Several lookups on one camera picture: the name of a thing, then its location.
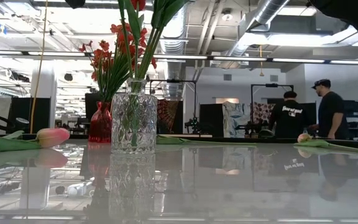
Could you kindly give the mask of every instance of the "pipe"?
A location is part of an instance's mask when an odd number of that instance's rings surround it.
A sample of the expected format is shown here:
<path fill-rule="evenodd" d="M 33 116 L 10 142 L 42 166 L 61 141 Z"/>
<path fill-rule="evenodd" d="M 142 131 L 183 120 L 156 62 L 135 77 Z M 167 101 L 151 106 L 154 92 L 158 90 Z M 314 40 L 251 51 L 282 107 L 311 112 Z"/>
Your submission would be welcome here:
<path fill-rule="evenodd" d="M 209 30 L 208 37 L 207 37 L 205 45 L 204 45 L 204 49 L 203 49 L 203 53 L 202 53 L 203 55 L 206 54 L 208 47 L 211 43 L 212 36 L 215 33 L 216 25 L 218 24 L 219 15 L 222 13 L 223 5 L 224 5 L 223 0 L 220 0 L 219 5 L 218 5 L 218 10 L 216 11 L 214 21 L 212 22 L 211 29 Z"/>
<path fill-rule="evenodd" d="M 262 24 L 269 24 L 289 1 L 290 0 L 260 0 L 257 9 L 253 11 L 253 18 L 244 25 L 246 27 L 246 31 Z M 246 52 L 249 46 L 243 45 L 241 42 L 242 39 L 247 38 L 247 34 L 248 32 L 245 32 L 239 38 L 239 40 L 227 52 L 226 56 L 239 57 Z"/>
<path fill-rule="evenodd" d="M 207 32 L 208 27 L 209 27 L 209 22 L 211 21 L 212 13 L 214 11 L 214 6 L 215 6 L 215 1 L 214 0 L 209 0 L 208 14 L 206 16 L 204 26 L 203 26 L 203 30 L 201 31 L 200 39 L 198 41 L 197 50 L 196 50 L 196 53 L 195 53 L 196 55 L 200 54 L 201 48 L 203 46 L 205 35 L 206 35 L 206 32 Z M 196 79 L 196 74 L 197 74 L 197 71 L 199 69 L 198 68 L 198 60 L 196 60 L 194 68 L 195 68 L 195 71 L 194 71 L 194 74 L 193 74 L 193 80 Z"/>

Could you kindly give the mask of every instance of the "light fixture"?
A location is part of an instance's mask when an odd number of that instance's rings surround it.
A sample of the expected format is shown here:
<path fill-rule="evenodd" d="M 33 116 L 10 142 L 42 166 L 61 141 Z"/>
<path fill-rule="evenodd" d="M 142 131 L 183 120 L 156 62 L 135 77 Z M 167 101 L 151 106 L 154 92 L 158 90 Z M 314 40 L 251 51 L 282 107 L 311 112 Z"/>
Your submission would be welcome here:
<path fill-rule="evenodd" d="M 206 60 L 208 57 L 202 55 L 154 55 L 154 58 Z"/>
<path fill-rule="evenodd" d="M 21 55 L 20 51 L 0 50 L 0 55 Z"/>
<path fill-rule="evenodd" d="M 357 60 L 332 60 L 330 64 L 333 65 L 358 65 Z"/>
<path fill-rule="evenodd" d="M 266 58 L 257 57 L 222 57 L 215 56 L 213 60 L 240 61 L 240 62 L 266 62 Z"/>
<path fill-rule="evenodd" d="M 29 55 L 42 55 L 42 52 L 29 52 Z M 84 53 L 80 52 L 44 52 L 44 56 L 72 56 L 72 57 L 80 57 L 85 56 Z"/>
<path fill-rule="evenodd" d="M 273 58 L 274 62 L 292 62 L 292 63 L 324 63 L 325 60 L 319 59 L 297 59 L 297 58 Z"/>
<path fill-rule="evenodd" d="M 222 10 L 222 20 L 224 21 L 230 21 L 233 19 L 233 15 L 231 14 L 231 8 L 225 8 Z"/>

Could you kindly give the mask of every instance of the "man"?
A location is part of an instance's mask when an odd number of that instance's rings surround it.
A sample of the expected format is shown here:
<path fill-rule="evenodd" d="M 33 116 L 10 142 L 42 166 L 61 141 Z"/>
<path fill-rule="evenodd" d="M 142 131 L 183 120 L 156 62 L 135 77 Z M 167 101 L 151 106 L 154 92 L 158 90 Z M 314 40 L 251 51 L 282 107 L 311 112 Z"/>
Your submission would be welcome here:
<path fill-rule="evenodd" d="M 331 81 L 323 79 L 314 83 L 312 87 L 318 96 L 323 97 L 318 108 L 318 123 L 312 126 L 319 129 L 318 135 L 329 139 L 347 139 L 348 129 L 344 115 L 344 101 L 331 91 Z"/>
<path fill-rule="evenodd" d="M 306 111 L 296 102 L 297 94 L 288 91 L 284 94 L 284 102 L 276 104 L 269 119 L 269 129 L 276 123 L 277 138 L 297 138 L 303 129 L 309 125 Z"/>

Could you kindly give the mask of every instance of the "window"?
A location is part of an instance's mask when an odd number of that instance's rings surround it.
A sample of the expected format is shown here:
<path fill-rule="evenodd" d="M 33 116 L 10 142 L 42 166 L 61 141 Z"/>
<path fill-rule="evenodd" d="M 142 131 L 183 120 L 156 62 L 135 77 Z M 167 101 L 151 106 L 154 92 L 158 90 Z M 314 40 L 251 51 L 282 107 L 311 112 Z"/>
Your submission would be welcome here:
<path fill-rule="evenodd" d="M 239 99 L 237 98 L 215 98 L 216 103 L 224 103 L 224 102 L 230 102 L 230 103 L 240 103 Z"/>

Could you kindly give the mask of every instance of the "black cap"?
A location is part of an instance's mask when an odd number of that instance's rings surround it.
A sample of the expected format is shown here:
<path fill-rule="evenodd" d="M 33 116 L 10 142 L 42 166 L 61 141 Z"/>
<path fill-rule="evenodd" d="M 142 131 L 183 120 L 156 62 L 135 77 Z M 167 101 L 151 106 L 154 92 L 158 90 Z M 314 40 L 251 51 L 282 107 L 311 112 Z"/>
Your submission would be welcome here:
<path fill-rule="evenodd" d="M 318 80 L 314 83 L 314 86 L 312 86 L 312 88 L 316 89 L 317 86 L 325 86 L 330 88 L 331 87 L 331 81 L 328 79 L 323 79 L 323 80 Z"/>
<path fill-rule="evenodd" d="M 284 99 L 296 98 L 298 96 L 294 91 L 287 91 L 284 93 Z"/>

